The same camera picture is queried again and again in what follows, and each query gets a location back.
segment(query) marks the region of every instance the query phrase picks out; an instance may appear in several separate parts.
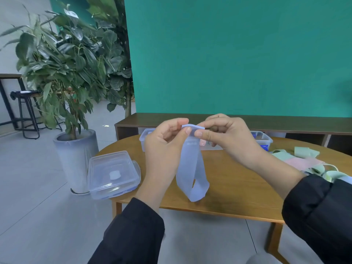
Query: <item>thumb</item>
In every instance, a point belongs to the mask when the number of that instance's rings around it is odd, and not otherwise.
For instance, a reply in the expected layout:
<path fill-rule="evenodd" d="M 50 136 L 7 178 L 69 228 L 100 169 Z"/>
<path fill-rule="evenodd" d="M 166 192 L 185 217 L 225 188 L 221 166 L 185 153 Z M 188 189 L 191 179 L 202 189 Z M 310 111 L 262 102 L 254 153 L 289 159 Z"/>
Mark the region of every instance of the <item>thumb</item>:
<path fill-rule="evenodd" d="M 172 146 L 175 146 L 177 148 L 179 148 L 179 150 L 182 150 L 182 146 L 184 144 L 184 141 L 186 141 L 187 137 L 189 136 L 189 134 L 191 133 L 192 129 L 191 127 L 186 127 L 183 128 L 182 130 L 180 130 L 177 135 L 175 136 L 175 138 L 170 142 L 170 144 Z"/>
<path fill-rule="evenodd" d="M 221 144 L 221 137 L 223 133 L 212 132 L 207 129 L 198 129 L 194 132 L 194 136 L 197 138 L 213 142 L 215 144 Z"/>

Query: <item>white wall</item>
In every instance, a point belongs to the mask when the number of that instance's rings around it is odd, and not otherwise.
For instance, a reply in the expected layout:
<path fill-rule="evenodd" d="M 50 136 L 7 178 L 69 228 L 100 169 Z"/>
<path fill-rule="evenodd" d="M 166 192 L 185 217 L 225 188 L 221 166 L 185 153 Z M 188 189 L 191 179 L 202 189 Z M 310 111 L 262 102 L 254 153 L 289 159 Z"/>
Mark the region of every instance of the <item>white wall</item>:
<path fill-rule="evenodd" d="M 11 24 L 15 26 L 28 25 L 29 19 L 26 10 L 22 6 L 24 4 L 30 13 L 44 14 L 45 10 L 51 10 L 49 0 L 1 0 L 0 5 L 0 33 L 11 28 Z M 20 32 L 11 35 L 0 37 L 0 47 L 7 43 L 7 41 L 16 39 Z M 2 51 L 0 51 L 0 73 L 18 73 L 16 70 L 17 56 L 15 54 L 15 44 L 10 44 Z M 18 101 L 12 101 L 9 94 L 12 91 L 20 90 L 17 80 L 2 80 L 2 85 L 5 88 L 9 102 L 15 116 L 19 116 Z M 24 116 L 28 116 L 27 108 L 23 106 Z M 5 104 L 0 98 L 0 122 L 10 120 Z M 12 124 L 0 126 L 0 134 L 13 131 Z"/>

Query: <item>ceramic pot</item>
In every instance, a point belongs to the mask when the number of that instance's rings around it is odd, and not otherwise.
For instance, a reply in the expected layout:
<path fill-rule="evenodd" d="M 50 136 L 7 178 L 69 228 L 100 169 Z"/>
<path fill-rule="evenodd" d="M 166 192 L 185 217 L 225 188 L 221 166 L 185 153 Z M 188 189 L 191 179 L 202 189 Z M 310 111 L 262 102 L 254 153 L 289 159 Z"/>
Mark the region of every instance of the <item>ceramic pot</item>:
<path fill-rule="evenodd" d="M 76 132 L 77 140 L 69 140 L 69 135 L 60 133 L 54 139 L 57 154 L 61 161 L 71 192 L 77 195 L 88 194 L 87 170 L 89 159 L 98 152 L 98 142 L 92 129 Z"/>

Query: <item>pink card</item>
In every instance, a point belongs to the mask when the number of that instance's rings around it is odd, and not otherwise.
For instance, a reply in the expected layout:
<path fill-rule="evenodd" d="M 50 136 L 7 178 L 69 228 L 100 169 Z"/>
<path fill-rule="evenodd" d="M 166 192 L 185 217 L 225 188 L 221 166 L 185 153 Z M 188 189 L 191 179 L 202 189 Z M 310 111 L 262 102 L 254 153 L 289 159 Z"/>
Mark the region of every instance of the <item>pink card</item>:
<path fill-rule="evenodd" d="M 306 170 L 307 168 L 312 168 L 316 165 L 324 163 L 324 161 L 321 161 L 319 159 L 312 158 L 312 157 L 308 157 L 308 158 L 293 157 L 285 160 L 284 162 L 295 167 L 298 170 Z"/>

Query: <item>transparent food container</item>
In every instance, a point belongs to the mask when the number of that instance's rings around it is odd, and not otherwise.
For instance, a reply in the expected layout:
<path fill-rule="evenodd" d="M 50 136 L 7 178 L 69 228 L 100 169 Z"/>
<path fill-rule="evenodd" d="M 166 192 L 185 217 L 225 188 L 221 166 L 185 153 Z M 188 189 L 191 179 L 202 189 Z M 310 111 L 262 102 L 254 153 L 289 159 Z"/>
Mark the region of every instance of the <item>transparent food container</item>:
<path fill-rule="evenodd" d="M 251 131 L 254 139 L 257 143 L 266 151 L 269 151 L 269 146 L 272 143 L 272 139 L 265 133 L 260 131 Z"/>
<path fill-rule="evenodd" d="M 140 144 L 142 146 L 142 151 L 145 152 L 144 150 L 144 140 L 145 140 L 145 137 L 149 134 L 149 133 L 152 133 L 153 130 L 155 130 L 155 128 L 148 128 L 148 129 L 145 129 L 142 134 L 140 135 L 139 137 L 139 140 L 140 140 Z"/>
<path fill-rule="evenodd" d="M 127 151 L 92 157 L 88 165 L 88 189 L 93 199 L 123 195 L 137 188 L 140 168 Z"/>

